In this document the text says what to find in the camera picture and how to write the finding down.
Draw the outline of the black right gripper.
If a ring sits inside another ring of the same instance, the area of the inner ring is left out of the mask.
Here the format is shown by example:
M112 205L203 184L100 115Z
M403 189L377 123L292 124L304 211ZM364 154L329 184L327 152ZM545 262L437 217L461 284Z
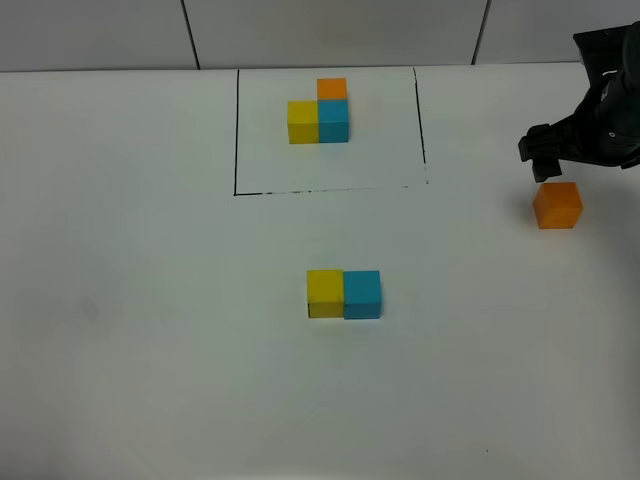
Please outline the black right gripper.
M639 86L628 74L593 83L574 113L531 127L518 149L536 182L562 175L562 161L628 169L639 164Z

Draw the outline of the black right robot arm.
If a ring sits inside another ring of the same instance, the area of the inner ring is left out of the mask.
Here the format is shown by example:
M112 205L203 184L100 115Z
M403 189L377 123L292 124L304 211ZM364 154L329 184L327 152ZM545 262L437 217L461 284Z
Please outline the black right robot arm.
M570 116L531 127L518 143L534 180L562 174L562 161L603 167L639 164L639 24L573 36L590 87Z

